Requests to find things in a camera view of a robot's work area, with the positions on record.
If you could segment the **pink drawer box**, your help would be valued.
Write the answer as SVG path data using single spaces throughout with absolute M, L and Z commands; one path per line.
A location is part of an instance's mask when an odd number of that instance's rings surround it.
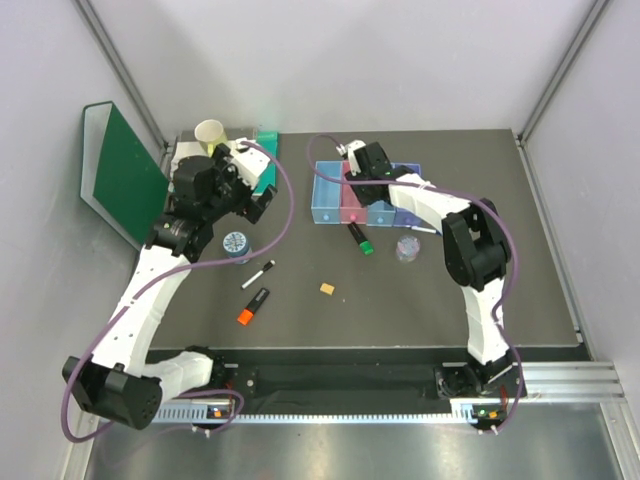
M 341 185 L 340 222 L 342 224 L 356 223 L 364 225 L 368 211 L 357 199 L 352 187 Z

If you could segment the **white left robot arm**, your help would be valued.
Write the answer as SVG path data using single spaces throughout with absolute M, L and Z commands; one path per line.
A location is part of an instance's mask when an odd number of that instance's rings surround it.
M 142 430 L 168 400 L 192 389 L 209 397 L 224 390 L 227 374 L 204 347 L 155 364 L 147 363 L 147 354 L 181 283 L 203 267 L 200 257 L 214 224 L 230 213 L 256 223 L 274 199 L 273 186 L 260 196 L 254 192 L 275 162 L 247 139 L 179 161 L 165 210 L 151 227 L 112 319 L 81 357 L 69 357 L 63 366 L 64 427 L 70 400 L 86 413 Z

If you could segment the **blue round lidded jar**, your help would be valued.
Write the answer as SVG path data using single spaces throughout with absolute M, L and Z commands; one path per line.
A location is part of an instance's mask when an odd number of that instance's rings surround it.
M 252 248 L 248 237 L 239 231 L 228 233 L 222 240 L 222 246 L 229 258 L 235 259 L 235 263 L 243 265 L 249 262 L 248 255 Z

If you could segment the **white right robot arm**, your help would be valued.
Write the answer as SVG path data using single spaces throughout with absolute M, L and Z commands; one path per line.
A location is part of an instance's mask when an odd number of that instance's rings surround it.
M 413 169 L 392 165 L 377 142 L 355 140 L 336 150 L 348 162 L 344 178 L 362 205 L 383 201 L 406 210 L 442 238 L 446 270 L 462 290 L 469 337 L 466 363 L 436 370 L 440 395 L 492 394 L 514 362 L 502 309 L 512 250 L 493 203 L 437 189 Z

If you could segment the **purple drawer box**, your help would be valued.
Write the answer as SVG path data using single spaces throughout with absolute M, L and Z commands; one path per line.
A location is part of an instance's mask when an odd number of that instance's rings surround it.
M 404 166 L 413 170 L 416 174 L 421 174 L 421 166 L 417 163 L 404 163 Z M 413 227 L 421 226 L 423 221 L 412 214 L 410 211 L 402 208 L 396 208 L 393 226 L 394 227 Z

